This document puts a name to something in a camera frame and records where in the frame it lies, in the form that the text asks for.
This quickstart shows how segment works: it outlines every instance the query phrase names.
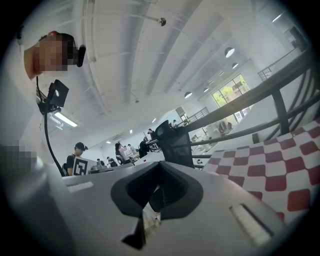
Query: checkered tablecloth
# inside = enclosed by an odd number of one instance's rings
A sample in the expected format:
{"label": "checkered tablecloth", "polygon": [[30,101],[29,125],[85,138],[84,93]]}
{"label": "checkered tablecloth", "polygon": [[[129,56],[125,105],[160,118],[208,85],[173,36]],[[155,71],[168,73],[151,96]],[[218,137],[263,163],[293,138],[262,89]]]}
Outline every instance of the checkered tablecloth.
{"label": "checkered tablecloth", "polygon": [[202,170],[237,183],[290,223],[320,188],[320,118],[265,142],[215,151]]}

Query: ceiling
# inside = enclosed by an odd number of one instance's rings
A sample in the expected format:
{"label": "ceiling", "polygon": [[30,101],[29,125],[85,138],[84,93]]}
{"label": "ceiling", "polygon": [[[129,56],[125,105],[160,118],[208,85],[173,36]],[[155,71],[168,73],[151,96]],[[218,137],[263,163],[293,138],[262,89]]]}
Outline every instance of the ceiling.
{"label": "ceiling", "polygon": [[[241,21],[235,17],[237,9],[240,17],[253,19],[250,0],[56,3],[55,15],[70,13],[54,28],[68,30],[87,51],[82,68],[59,78],[69,87],[62,113],[78,126],[65,124],[61,131],[52,123],[51,137],[81,138],[92,147],[128,129],[148,126],[182,106],[185,92],[203,91],[211,80],[213,88],[235,71],[233,63],[240,68],[250,57],[231,23]],[[160,18],[166,19],[164,26]],[[235,48],[229,58],[227,47]],[[41,90],[52,80],[42,76]]]}

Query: ceiling light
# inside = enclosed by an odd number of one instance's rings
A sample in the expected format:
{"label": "ceiling light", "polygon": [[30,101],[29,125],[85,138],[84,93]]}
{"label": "ceiling light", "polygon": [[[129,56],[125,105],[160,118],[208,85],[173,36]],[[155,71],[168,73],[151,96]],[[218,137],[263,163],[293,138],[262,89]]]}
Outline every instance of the ceiling light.
{"label": "ceiling light", "polygon": [[283,13],[281,13],[279,16],[275,17],[272,22],[275,22],[277,19],[279,19],[282,14],[283,14]]}
{"label": "ceiling light", "polygon": [[57,112],[54,114],[57,118],[61,119],[62,121],[66,122],[68,125],[71,125],[72,127],[76,127],[78,126],[75,122],[72,122],[71,120],[69,120],[68,118],[66,118],[64,115],[62,115],[61,113]]}
{"label": "ceiling light", "polygon": [[187,91],[185,94],[184,94],[184,98],[189,98],[190,96],[192,95],[192,92],[190,91]]}
{"label": "ceiling light", "polygon": [[228,47],[224,51],[224,55],[226,58],[229,58],[235,52],[235,48]]}

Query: dome light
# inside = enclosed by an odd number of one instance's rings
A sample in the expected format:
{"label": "dome light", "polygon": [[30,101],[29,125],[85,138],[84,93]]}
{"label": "dome light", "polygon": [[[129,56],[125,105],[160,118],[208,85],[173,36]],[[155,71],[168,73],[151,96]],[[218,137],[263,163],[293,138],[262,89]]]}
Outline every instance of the dome light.
{"label": "dome light", "polygon": [[185,94],[184,94],[184,98],[189,98],[190,96],[192,95],[192,92],[190,91],[187,91]]}
{"label": "dome light", "polygon": [[228,47],[224,51],[224,55],[226,58],[229,58],[235,52],[235,48]]}

